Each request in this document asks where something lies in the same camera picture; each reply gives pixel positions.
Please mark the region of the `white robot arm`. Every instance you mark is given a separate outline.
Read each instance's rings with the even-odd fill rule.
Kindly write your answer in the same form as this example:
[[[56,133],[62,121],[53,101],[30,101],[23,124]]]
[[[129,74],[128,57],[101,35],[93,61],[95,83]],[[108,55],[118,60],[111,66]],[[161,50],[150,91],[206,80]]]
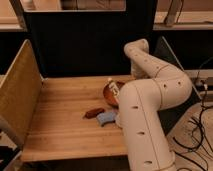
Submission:
[[[184,103],[192,83],[178,67],[148,52],[145,39],[130,42],[124,52],[146,79],[126,83],[119,94],[121,125],[131,171],[177,171],[158,112]]]

